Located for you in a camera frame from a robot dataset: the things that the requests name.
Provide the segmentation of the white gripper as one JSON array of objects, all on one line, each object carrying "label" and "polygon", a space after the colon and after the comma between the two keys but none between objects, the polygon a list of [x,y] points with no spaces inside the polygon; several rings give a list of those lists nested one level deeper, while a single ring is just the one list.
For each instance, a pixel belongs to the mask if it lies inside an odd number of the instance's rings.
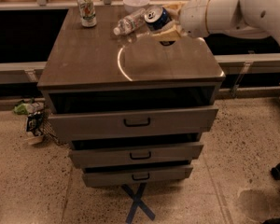
[{"label": "white gripper", "polygon": [[189,0],[184,3],[172,3],[164,5],[173,20],[178,20],[181,25],[153,34],[157,41],[176,41],[186,33],[193,38],[209,36],[207,30],[206,13],[210,0]]}]

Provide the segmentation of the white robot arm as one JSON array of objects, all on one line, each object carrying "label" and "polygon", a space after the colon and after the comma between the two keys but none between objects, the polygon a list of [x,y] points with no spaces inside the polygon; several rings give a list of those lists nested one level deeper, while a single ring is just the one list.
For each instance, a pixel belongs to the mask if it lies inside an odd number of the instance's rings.
[{"label": "white robot arm", "polygon": [[270,36],[280,47],[280,0],[189,0],[164,8],[172,20],[152,33],[158,41],[176,41],[186,35]]}]

